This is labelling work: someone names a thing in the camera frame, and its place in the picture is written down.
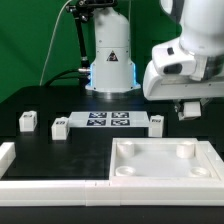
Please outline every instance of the white plastic base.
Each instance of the white plastic base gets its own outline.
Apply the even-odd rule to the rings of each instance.
[[[196,139],[114,139],[109,180],[0,182],[0,206],[60,205],[224,206],[224,163]]]

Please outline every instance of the round hole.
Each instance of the round hole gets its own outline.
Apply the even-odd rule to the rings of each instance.
[[[203,168],[203,167],[193,167],[190,170],[190,177],[209,177],[210,172],[209,170]]]
[[[116,176],[125,177],[125,176],[134,176],[136,171],[133,167],[130,166],[120,166],[115,170]]]

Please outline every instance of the cable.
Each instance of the cable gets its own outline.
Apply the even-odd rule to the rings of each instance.
[[[60,78],[55,78],[55,79],[51,79],[49,80],[48,82],[46,82],[44,84],[45,87],[49,87],[54,81],[57,81],[57,80],[63,80],[63,79],[86,79],[86,76],[85,75],[79,75],[79,76],[69,76],[69,77],[60,77]]]
[[[69,73],[74,73],[74,72],[78,72],[77,69],[70,69],[70,70],[66,70],[64,72],[59,73],[58,75],[54,76],[53,78],[51,78],[50,80],[48,80],[44,86],[49,86],[52,82],[54,82],[54,80],[60,78],[61,76],[67,75]]]
[[[63,7],[61,8],[61,11],[60,11],[59,14],[58,14],[58,17],[57,17],[57,20],[56,20],[56,23],[55,23],[55,26],[54,26],[54,31],[53,31],[53,34],[52,34],[52,37],[51,37],[51,42],[50,42],[50,45],[49,45],[49,49],[48,49],[48,53],[47,53],[47,57],[46,57],[46,60],[45,60],[45,63],[44,63],[44,68],[43,68],[42,75],[41,75],[41,79],[40,79],[40,86],[42,86],[43,78],[44,78],[44,75],[45,75],[45,71],[46,71],[46,67],[47,67],[47,64],[48,64],[48,60],[49,60],[49,58],[50,58],[50,54],[51,54],[51,50],[52,50],[52,46],[53,46],[54,39],[55,39],[55,34],[56,34],[56,31],[57,31],[57,28],[58,28],[58,24],[59,24],[59,21],[60,21],[62,12],[63,12],[64,8],[68,5],[68,3],[71,2],[71,1],[72,1],[72,0],[67,1],[67,2],[63,5]]]

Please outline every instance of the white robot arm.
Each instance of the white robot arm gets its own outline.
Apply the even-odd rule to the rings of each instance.
[[[76,6],[68,10],[76,23],[94,19],[96,58],[90,65],[90,82],[85,88],[87,93],[107,99],[140,92],[135,64],[130,58],[130,24],[112,8],[116,5],[117,0],[78,0]],[[80,26],[79,22],[82,65],[89,67]]]
[[[179,38],[157,45],[147,66],[143,91],[148,100],[224,96],[224,1],[161,0],[182,26]]]

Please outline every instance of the white block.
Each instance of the white block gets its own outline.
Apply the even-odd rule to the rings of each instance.
[[[19,119],[19,127],[21,132],[34,131],[37,125],[37,112],[24,112]]]
[[[184,103],[184,117],[200,117],[201,105],[200,102],[186,102]]]
[[[13,142],[3,143],[0,146],[0,178],[2,178],[15,158],[15,144]]]
[[[163,137],[163,126],[164,126],[164,117],[160,115],[151,116],[149,122],[149,137]]]
[[[56,118],[52,127],[53,140],[66,140],[69,133],[69,119],[67,117]]]

